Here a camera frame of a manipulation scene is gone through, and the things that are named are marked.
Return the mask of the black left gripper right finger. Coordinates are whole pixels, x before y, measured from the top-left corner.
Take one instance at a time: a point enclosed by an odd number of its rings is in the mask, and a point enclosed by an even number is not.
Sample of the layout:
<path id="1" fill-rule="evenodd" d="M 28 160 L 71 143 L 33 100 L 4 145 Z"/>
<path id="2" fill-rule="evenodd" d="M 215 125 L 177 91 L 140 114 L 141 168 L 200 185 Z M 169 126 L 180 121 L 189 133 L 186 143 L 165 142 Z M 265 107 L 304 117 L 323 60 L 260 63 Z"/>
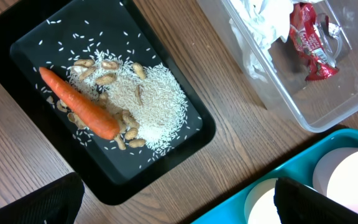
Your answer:
<path id="1" fill-rule="evenodd" d="M 358 213 L 289 177 L 276 180 L 273 201 L 282 224 L 358 224 Z"/>

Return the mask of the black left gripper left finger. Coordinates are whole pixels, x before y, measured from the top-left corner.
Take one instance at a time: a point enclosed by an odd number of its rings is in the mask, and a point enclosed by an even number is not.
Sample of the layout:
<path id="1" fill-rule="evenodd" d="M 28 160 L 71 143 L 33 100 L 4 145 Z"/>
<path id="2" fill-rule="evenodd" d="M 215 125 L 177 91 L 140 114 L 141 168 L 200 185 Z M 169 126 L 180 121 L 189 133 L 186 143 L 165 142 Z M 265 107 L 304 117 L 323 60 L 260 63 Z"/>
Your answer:
<path id="1" fill-rule="evenodd" d="M 81 177 L 69 173 L 0 208 L 0 223 L 74 223 L 84 193 Z"/>

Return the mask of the light green bowl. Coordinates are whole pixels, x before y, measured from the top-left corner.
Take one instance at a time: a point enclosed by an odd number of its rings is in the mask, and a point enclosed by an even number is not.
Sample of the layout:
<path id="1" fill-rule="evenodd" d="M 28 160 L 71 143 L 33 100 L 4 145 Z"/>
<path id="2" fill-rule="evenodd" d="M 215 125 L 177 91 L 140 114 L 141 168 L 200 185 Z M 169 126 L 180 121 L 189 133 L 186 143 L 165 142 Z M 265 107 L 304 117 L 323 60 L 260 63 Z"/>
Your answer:
<path id="1" fill-rule="evenodd" d="M 244 216 L 247 224 L 281 224 L 273 198 L 277 178 L 258 183 L 247 195 Z"/>

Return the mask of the pink bowl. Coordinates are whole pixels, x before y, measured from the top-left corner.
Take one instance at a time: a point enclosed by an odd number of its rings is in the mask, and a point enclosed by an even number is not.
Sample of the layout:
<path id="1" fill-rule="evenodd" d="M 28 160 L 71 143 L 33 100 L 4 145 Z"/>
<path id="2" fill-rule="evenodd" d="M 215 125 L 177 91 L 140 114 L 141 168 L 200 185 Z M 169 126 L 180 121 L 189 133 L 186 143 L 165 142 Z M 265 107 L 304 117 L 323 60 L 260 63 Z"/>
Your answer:
<path id="1" fill-rule="evenodd" d="M 342 147 L 325 154 L 314 169 L 313 188 L 358 213 L 358 148 Z"/>

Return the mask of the orange carrot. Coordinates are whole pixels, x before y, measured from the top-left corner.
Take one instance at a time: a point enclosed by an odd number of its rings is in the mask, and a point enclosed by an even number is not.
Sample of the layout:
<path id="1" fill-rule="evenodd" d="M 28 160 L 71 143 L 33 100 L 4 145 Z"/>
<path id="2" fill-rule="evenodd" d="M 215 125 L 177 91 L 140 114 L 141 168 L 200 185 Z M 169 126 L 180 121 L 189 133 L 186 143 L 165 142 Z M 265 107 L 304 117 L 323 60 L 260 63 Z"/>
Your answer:
<path id="1" fill-rule="evenodd" d="M 39 67 L 42 80 L 97 136 L 113 140 L 120 131 L 118 122 L 53 71 Z"/>

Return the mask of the pile of white rice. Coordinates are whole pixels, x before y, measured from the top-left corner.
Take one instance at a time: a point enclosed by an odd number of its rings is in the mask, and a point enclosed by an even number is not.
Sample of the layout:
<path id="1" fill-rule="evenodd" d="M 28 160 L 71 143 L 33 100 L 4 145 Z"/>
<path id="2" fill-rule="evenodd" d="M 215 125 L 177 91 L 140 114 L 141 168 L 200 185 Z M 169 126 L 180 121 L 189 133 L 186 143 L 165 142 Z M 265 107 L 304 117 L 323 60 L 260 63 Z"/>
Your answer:
<path id="1" fill-rule="evenodd" d="M 181 85 L 119 1 L 72 1 L 24 38 L 46 66 L 111 114 L 130 120 L 120 141 L 101 139 L 40 81 L 35 85 L 89 151 L 132 177 L 179 148 L 202 127 Z"/>

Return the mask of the clear plastic waste bin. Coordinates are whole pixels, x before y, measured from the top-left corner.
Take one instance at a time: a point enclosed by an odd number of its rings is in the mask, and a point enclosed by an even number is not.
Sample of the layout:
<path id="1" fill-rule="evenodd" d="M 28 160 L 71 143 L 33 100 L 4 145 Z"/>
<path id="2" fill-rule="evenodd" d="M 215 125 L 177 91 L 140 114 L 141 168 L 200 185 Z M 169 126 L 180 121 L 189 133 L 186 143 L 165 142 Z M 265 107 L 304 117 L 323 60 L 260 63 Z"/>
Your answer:
<path id="1" fill-rule="evenodd" d="M 328 38 L 339 72 L 325 80 L 308 81 L 308 69 L 293 42 L 274 42 L 263 52 L 232 1 L 200 1 L 201 9 L 233 56 L 264 106 L 320 133 L 358 111 L 358 0 L 321 1 L 314 5 L 339 26 Z"/>

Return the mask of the teal serving tray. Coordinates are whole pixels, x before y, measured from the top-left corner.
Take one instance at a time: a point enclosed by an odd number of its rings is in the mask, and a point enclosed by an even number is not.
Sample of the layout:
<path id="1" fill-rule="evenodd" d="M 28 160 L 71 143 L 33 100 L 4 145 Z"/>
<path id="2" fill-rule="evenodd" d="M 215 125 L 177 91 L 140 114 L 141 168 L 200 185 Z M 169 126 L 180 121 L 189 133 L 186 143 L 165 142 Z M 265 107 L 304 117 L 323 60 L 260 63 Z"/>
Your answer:
<path id="1" fill-rule="evenodd" d="M 196 224 L 245 223 L 245 201 L 249 192 L 257 184 L 267 179 L 285 176 L 311 187 L 313 171 L 318 161 L 326 153 L 340 147 L 358 148 L 358 130 L 347 128 L 329 134 L 206 212 L 194 222 Z"/>

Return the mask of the black rectangular tray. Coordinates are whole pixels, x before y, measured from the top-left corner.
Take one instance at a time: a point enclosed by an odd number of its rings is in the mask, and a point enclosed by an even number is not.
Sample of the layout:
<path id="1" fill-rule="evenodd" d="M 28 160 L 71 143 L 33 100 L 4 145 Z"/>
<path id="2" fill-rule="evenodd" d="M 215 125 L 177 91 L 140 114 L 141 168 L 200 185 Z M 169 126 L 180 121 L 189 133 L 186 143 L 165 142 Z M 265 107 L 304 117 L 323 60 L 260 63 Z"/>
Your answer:
<path id="1" fill-rule="evenodd" d="M 103 139 L 47 68 L 120 125 Z M 207 145 L 213 117 L 132 1 L 19 1 L 0 15 L 0 82 L 95 196 L 119 205 Z"/>

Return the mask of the clear crumpled plastic wrapper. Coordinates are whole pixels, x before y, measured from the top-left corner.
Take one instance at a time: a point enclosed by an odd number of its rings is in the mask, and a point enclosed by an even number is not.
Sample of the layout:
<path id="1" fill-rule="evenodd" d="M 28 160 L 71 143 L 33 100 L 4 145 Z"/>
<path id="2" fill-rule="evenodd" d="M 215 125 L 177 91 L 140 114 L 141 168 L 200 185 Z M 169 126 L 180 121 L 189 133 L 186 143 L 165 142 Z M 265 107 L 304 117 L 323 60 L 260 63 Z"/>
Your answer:
<path id="1" fill-rule="evenodd" d="M 348 43 L 344 40 L 342 27 L 330 22 L 329 16 L 325 13 L 317 15 L 314 26 L 318 31 L 326 55 L 324 60 L 331 67 L 336 67 L 349 48 Z"/>

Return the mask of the red snack wrapper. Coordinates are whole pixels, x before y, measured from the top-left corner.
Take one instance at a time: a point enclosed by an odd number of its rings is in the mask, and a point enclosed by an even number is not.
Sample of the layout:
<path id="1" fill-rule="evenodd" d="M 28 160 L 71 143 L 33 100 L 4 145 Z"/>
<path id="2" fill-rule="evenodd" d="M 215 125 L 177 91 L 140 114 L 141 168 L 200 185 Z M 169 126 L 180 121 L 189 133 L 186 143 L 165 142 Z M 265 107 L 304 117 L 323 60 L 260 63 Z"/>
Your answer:
<path id="1" fill-rule="evenodd" d="M 306 81 L 325 80 L 337 74 L 334 53 L 328 43 L 329 16 L 316 13 L 311 3 L 296 3 L 290 14 L 290 33 L 293 45 L 308 69 Z"/>

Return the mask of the crumpled white tissue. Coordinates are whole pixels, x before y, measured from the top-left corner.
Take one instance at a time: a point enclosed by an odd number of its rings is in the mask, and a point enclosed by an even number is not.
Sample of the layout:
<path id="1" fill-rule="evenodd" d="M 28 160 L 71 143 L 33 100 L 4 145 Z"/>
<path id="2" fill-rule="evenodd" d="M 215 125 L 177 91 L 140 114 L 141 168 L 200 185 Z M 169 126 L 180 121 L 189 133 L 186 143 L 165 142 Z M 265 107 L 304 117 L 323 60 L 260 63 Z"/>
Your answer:
<path id="1" fill-rule="evenodd" d="M 250 36 L 272 65 L 269 54 L 272 44 L 281 39 L 286 42 L 290 31 L 290 14 L 293 12 L 291 0 L 231 0 L 231 4 L 250 31 Z M 255 54 L 246 46 L 246 39 L 233 20 L 229 21 L 242 51 L 242 64 L 248 75 L 254 80 L 266 82 L 265 70 Z"/>

